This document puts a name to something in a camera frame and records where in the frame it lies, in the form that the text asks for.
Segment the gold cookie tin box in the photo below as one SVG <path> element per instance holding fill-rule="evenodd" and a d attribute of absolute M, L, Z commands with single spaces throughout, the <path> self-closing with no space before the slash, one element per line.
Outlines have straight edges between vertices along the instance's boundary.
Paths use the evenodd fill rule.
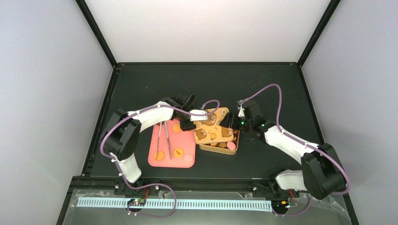
<path fill-rule="evenodd" d="M 211 152 L 216 152 L 216 153 L 221 153 L 221 154 L 235 155 L 238 150 L 239 135 L 240 135 L 240 132 L 238 130 L 233 130 L 233 139 L 230 142 L 234 142 L 236 144 L 237 147 L 235 150 L 229 150 L 226 147 L 227 142 L 215 142 L 215 143 L 208 143 L 208 144 L 200 144 L 199 148 L 201 150 L 206 150 L 206 151 L 211 151 Z"/>

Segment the pink plastic tray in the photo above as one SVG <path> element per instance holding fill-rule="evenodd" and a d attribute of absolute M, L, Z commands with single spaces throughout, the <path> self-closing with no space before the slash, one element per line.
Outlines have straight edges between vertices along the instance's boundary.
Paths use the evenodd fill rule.
<path fill-rule="evenodd" d="M 158 137 L 158 126 L 157 124 L 153 126 L 151 144 L 148 154 L 148 163 L 153 167 L 169 167 L 169 168 L 190 168 L 194 165 L 195 162 L 195 152 L 196 152 L 196 143 L 194 139 L 194 131 L 180 131 L 174 132 L 172 130 L 172 126 L 174 124 L 180 124 L 177 120 L 168 120 L 168 132 L 170 139 L 170 146 L 172 151 L 172 158 L 169 159 L 167 150 L 161 149 L 165 153 L 165 157 L 163 160 L 157 161 L 153 158 L 153 155 L 156 151 L 156 143 Z M 173 150 L 176 148 L 181 148 L 184 150 L 184 155 L 180 158 L 176 158 L 173 156 Z M 186 154 L 192 154 L 194 156 L 194 160 L 190 163 L 184 162 L 184 156 Z"/>

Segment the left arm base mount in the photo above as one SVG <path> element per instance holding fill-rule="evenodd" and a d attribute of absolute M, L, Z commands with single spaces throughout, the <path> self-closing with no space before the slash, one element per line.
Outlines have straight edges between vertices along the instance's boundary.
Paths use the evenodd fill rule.
<path fill-rule="evenodd" d="M 123 196 L 157 196 L 159 193 L 159 189 L 153 187 L 146 187 L 142 189 L 132 189 L 128 187 L 125 183 L 120 183 L 115 185 L 114 195 L 123 195 Z"/>

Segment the clear plastic lid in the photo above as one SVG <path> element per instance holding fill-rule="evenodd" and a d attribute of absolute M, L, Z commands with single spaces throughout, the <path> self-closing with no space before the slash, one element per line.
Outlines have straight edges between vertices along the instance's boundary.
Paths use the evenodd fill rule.
<path fill-rule="evenodd" d="M 220 107 L 213 114 L 208 115 L 206 120 L 195 121 L 195 143 L 210 144 L 232 141 L 233 129 L 220 126 L 221 121 L 229 112 L 227 107 Z"/>

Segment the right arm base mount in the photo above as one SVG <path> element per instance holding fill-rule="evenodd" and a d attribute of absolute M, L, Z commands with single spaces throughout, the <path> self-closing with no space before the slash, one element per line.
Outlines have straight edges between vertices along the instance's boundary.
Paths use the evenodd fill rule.
<path fill-rule="evenodd" d="M 254 197 L 264 197 L 269 200 L 286 200 L 289 198 L 299 198 L 300 193 L 293 189 L 281 189 L 274 180 L 252 180 L 247 186 Z"/>

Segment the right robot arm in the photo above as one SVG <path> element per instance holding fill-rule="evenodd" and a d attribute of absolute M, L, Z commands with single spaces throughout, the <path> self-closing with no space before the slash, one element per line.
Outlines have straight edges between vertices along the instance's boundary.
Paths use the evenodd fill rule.
<path fill-rule="evenodd" d="M 285 131 L 264 118 L 258 104 L 249 100 L 238 107 L 239 113 L 226 113 L 220 126 L 249 133 L 254 139 L 273 146 L 300 165 L 300 170 L 284 170 L 271 177 L 268 192 L 280 196 L 286 190 L 309 193 L 318 200 L 347 189 L 348 182 L 336 152 L 330 144 L 318 145 Z"/>

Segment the metal tongs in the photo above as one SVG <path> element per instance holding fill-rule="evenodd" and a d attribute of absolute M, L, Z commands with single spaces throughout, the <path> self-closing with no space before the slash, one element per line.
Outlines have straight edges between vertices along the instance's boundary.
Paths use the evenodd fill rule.
<path fill-rule="evenodd" d="M 156 143 L 156 151 L 160 151 L 161 149 L 167 150 L 169 159 L 172 158 L 172 151 L 170 146 L 169 132 L 168 132 L 168 124 L 167 122 L 159 122 L 158 126 L 158 137 Z"/>

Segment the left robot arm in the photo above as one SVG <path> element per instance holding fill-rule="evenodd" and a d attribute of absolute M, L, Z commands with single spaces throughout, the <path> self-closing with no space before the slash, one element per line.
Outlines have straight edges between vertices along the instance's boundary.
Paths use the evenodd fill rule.
<path fill-rule="evenodd" d="M 114 112 L 100 142 L 101 153 L 117 166 L 120 176 L 130 183 L 142 175 L 135 157 L 140 133 L 153 128 L 148 162 L 152 166 L 189 168 L 194 163 L 195 141 L 191 111 L 195 96 L 188 91 L 166 97 L 146 108 Z"/>

